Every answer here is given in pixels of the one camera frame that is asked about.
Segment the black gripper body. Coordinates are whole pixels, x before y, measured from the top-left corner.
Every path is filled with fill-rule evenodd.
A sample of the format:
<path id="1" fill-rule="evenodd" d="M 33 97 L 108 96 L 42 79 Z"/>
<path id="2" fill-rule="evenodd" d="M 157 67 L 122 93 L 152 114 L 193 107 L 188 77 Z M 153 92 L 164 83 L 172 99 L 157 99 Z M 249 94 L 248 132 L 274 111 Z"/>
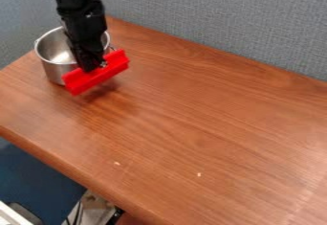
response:
<path id="1" fill-rule="evenodd" d="M 58 8 L 57 12 L 73 45 L 89 52 L 101 52 L 101 36 L 106 29 L 102 2 L 90 0 L 78 9 Z"/>

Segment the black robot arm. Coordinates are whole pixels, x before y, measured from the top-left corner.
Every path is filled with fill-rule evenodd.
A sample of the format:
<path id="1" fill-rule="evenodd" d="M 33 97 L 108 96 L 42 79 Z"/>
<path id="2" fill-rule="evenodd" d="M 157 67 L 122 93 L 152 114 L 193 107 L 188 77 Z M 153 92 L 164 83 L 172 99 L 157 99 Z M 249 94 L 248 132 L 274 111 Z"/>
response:
<path id="1" fill-rule="evenodd" d="M 101 0 L 54 0 L 67 45 L 80 69 L 88 73 L 104 62 L 102 34 L 106 30 Z"/>

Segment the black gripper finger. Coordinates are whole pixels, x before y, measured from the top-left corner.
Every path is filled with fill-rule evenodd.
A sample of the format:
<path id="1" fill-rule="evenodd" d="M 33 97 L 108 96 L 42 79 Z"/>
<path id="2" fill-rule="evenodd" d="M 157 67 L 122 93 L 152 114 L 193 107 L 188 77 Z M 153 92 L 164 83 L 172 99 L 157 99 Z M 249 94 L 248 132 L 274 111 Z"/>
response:
<path id="1" fill-rule="evenodd" d="M 73 54 L 77 66 L 85 73 L 92 72 L 104 63 L 102 52 L 88 51 L 77 47 L 73 48 Z"/>

